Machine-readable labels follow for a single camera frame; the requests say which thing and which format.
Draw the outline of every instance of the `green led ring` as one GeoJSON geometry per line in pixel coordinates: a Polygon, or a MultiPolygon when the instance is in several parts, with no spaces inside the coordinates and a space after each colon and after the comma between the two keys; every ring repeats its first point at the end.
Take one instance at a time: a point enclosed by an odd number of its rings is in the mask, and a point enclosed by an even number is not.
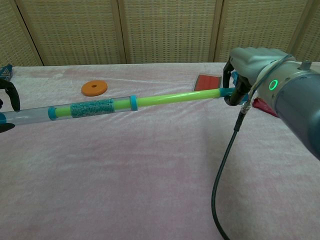
{"type": "Polygon", "coordinates": [[[270,90],[270,91],[273,91],[273,90],[276,89],[277,86],[278,86],[278,80],[275,79],[275,80],[273,80],[272,82],[270,82],[270,84],[269,84],[269,90],[270,90]]]}

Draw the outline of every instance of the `table surface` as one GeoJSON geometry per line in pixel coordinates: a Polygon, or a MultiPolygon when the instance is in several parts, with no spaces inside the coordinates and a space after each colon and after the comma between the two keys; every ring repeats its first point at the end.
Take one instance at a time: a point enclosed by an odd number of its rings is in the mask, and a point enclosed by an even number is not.
{"type": "MultiPolygon", "coordinates": [[[[189,92],[224,63],[14,67],[21,108],[189,92]],[[105,80],[108,91],[81,94],[105,80]]],[[[10,100],[0,92],[4,111],[10,100]]],[[[0,238],[222,239],[211,191],[239,107],[210,99],[17,126],[1,133],[0,238]]],[[[316,240],[320,161],[276,117],[251,109],[217,191],[231,239],[316,240]]]]}

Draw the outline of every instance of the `orange disc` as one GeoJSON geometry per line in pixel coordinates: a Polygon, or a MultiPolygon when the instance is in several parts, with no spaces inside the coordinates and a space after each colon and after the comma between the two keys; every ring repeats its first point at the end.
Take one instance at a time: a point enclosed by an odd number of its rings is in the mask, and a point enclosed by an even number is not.
{"type": "Polygon", "coordinates": [[[83,95],[94,97],[103,94],[107,89],[108,85],[105,81],[93,80],[84,84],[81,88],[81,92],[83,95]]]}

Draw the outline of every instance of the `plastic tube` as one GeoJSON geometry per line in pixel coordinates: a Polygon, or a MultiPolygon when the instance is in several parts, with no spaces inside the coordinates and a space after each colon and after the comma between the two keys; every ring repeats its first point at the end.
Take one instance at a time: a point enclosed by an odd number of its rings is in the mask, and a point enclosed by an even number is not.
{"type": "Polygon", "coordinates": [[[138,107],[224,97],[230,95],[233,90],[234,88],[219,88],[141,98],[136,98],[136,96],[132,95],[127,97],[31,108],[19,112],[0,112],[0,124],[12,123],[14,125],[25,125],[117,112],[137,111],[138,107]]]}

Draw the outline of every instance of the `wicker panel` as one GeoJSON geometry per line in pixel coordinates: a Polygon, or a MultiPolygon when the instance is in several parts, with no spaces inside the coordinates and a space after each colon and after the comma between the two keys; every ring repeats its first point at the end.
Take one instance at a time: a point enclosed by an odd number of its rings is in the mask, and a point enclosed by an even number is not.
{"type": "Polygon", "coordinates": [[[297,51],[296,58],[299,61],[320,61],[320,7],[318,7],[305,32],[302,43],[297,51]]]}
{"type": "Polygon", "coordinates": [[[17,2],[45,65],[122,62],[111,1],[17,2]]]}
{"type": "Polygon", "coordinates": [[[12,64],[14,66],[38,66],[27,35],[20,25],[14,5],[10,0],[1,0],[0,4],[0,66],[12,64]]]}
{"type": "Polygon", "coordinates": [[[129,63],[207,62],[215,0],[119,0],[129,63]]]}
{"type": "Polygon", "coordinates": [[[307,0],[228,0],[224,5],[216,62],[228,60],[235,47],[287,50],[307,0]]]}

